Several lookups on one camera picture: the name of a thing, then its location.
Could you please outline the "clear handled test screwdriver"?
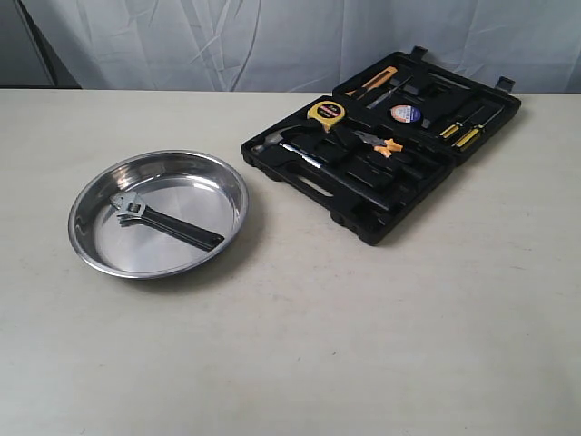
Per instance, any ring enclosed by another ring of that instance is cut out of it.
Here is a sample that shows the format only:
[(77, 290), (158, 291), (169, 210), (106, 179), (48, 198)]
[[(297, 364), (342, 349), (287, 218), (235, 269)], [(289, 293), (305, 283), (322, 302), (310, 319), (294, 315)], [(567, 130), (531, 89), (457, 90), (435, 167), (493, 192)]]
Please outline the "clear handled test screwdriver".
[(378, 106), (380, 103), (382, 103), (383, 101), (389, 99), (392, 95), (394, 95), (401, 87), (403, 87), (412, 78), (413, 78), (413, 76), (410, 75), (409, 77), (407, 77), (406, 79), (404, 79), (403, 81), (401, 81), (399, 84), (397, 84), (396, 86), (394, 86), (393, 88), (391, 88), (390, 90), (388, 90), (386, 93), (382, 94), (377, 99), (375, 99), (370, 104), (368, 104), (367, 105), (367, 108), (368, 109), (373, 109), (376, 106)]

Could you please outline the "blue electrical tape roll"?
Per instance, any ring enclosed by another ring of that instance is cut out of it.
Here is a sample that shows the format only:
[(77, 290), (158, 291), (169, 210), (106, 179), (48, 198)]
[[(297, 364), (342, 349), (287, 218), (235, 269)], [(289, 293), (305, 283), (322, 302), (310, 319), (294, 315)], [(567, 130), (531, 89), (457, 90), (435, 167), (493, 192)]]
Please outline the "blue electrical tape roll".
[(422, 118), (422, 112), (410, 104), (394, 105), (389, 109), (389, 114), (393, 120), (403, 124), (413, 124)]

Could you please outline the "yellow handled pliers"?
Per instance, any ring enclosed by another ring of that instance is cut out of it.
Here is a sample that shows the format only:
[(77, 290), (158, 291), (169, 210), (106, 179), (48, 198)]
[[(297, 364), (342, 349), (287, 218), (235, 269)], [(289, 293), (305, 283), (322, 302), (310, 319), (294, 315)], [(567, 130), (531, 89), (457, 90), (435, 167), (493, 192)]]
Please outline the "yellow handled pliers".
[(368, 160), (381, 169), (397, 173), (403, 172), (416, 180), (422, 180), (425, 175), (412, 167), (413, 159), (403, 151), (403, 146), (393, 139), (380, 138), (374, 134), (355, 130), (353, 133), (373, 151)]

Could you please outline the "yellow measuring tape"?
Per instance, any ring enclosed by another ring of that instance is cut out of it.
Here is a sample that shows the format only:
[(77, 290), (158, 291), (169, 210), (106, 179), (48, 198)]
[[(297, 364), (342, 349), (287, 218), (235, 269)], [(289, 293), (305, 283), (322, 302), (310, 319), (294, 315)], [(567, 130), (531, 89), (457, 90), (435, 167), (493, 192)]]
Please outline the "yellow measuring tape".
[(307, 112), (307, 118), (321, 124), (325, 133), (346, 116), (345, 108), (334, 101), (326, 100), (313, 105)]

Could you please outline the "steel claw hammer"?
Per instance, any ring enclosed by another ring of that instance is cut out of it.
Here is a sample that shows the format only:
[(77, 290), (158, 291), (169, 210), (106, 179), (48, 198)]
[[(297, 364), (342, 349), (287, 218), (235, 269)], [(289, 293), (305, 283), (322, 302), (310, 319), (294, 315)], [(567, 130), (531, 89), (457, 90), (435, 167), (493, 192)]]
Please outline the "steel claw hammer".
[(364, 186), (361, 183), (357, 183), (349, 180), (345, 176), (341, 176), (336, 171), (333, 171), (328, 165), (318, 161), (317, 159), (311, 157), (306, 152), (302, 151), (299, 147), (292, 145), (283, 139), (282, 133), (290, 130), (289, 127), (278, 129), (270, 134), (268, 134), (262, 144), (254, 145), (251, 148), (251, 152), (255, 155), (265, 152), (267, 149), (273, 146), (279, 146), (289, 152), (297, 154), (301, 159), (307, 162), (309, 165), (319, 170), (321, 173), (326, 174), (334, 182), (344, 186), (345, 188), (351, 190), (355, 194), (359, 195), (363, 199), (373, 203), (378, 206), (381, 210), (389, 212), (391, 206), (389, 203), (380, 197), (379, 194), (372, 191), (370, 188)]

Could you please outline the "black handled adjustable wrench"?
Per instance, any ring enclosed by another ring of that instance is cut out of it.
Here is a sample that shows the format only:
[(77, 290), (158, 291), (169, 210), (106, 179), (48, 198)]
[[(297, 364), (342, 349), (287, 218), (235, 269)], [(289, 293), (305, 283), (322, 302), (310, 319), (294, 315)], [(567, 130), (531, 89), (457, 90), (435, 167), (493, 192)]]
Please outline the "black handled adjustable wrench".
[(218, 233), (154, 210), (135, 191), (117, 193), (109, 202), (116, 210), (121, 226), (146, 225), (205, 252), (212, 251), (224, 241)]

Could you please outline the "yellow black striped screwdriver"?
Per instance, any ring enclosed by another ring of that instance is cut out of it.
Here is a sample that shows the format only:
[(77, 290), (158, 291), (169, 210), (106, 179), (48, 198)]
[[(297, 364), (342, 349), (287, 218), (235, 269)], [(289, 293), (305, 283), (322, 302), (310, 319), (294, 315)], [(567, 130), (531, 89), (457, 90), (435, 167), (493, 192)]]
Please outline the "yellow black striped screwdriver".
[(477, 114), (483, 109), (483, 107), (484, 105), (482, 103), (473, 103), (461, 108), (452, 117), (450, 125), (439, 134), (439, 137), (443, 140), (447, 140), (449, 137), (453, 136), (471, 116)]

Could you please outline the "yellow utility knife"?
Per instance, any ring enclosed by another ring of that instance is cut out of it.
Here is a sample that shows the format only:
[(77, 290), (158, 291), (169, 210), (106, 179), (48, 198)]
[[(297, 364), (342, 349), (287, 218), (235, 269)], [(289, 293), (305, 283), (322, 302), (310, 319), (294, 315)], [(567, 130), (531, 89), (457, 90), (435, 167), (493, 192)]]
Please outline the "yellow utility knife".
[(388, 66), (384, 70), (377, 73), (371, 79), (369, 79), (365, 84), (359, 88), (347, 92), (347, 96), (355, 99), (360, 99), (363, 95), (369, 91), (376, 89), (383, 84), (385, 84), (393, 75), (398, 72), (398, 68), (395, 66)]

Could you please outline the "round stainless steel pan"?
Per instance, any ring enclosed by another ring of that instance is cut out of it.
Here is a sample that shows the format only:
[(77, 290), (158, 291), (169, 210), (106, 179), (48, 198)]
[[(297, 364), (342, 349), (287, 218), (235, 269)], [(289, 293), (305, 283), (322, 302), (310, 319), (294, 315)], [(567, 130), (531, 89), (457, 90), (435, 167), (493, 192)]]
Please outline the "round stainless steel pan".
[[(109, 199), (137, 192), (154, 210), (218, 233), (210, 252), (142, 224), (121, 226)], [(96, 175), (77, 195), (68, 217), (74, 251), (95, 270), (150, 280), (188, 272), (226, 250), (249, 210), (240, 174), (209, 154), (162, 150), (125, 159)]]

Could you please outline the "white wrinkled backdrop curtain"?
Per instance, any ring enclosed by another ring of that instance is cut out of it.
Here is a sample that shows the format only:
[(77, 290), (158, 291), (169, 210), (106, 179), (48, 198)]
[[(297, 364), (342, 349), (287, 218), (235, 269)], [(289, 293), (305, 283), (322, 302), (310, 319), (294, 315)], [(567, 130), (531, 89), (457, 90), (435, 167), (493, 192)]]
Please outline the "white wrinkled backdrop curtain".
[(328, 92), (384, 56), (580, 89), (577, 1), (27, 1), (85, 89)]

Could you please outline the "black plastic tool case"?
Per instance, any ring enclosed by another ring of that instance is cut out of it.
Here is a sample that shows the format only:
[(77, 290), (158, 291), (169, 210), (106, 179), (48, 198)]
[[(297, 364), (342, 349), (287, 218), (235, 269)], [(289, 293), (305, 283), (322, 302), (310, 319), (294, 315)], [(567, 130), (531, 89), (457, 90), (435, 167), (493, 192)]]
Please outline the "black plastic tool case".
[[(426, 49), (417, 46), (409, 53), (388, 54), (375, 64), (335, 86), (328, 95), (318, 97), (288, 115), (241, 146), (244, 161), (277, 182), (292, 186), (326, 209), (337, 224), (354, 232), (364, 243), (379, 243), (413, 208), (438, 187), (453, 170), (462, 165), (492, 135), (509, 122), (520, 108), (512, 94), (514, 81), (498, 78), (486, 85), (453, 73), (428, 62)], [(347, 96), (380, 71), (395, 66), (398, 72), (385, 84), (360, 99)], [(389, 99), (373, 109), (367, 105), (409, 77), (413, 78)], [(331, 100), (341, 104), (346, 116), (325, 133), (321, 124), (307, 118), (308, 110), (318, 102)], [(471, 116), (447, 140), (439, 134), (450, 125), (452, 117), (468, 104), (482, 103), (483, 109)], [(398, 104), (416, 106), (422, 112), (420, 121), (413, 124), (396, 122), (389, 109)], [(482, 135), (467, 148), (453, 145), (476, 124), (485, 122), (499, 108), (503, 112), (494, 118)], [(289, 127), (282, 136), (333, 171), (351, 181), (370, 188), (391, 206), (389, 212), (363, 199), (351, 190), (334, 182), (297, 154), (279, 146), (255, 155), (254, 145), (281, 128)], [(368, 160), (373, 149), (364, 144), (353, 131), (360, 130), (380, 138), (393, 139), (413, 159), (412, 167), (425, 177), (416, 180), (406, 173), (381, 169)]]

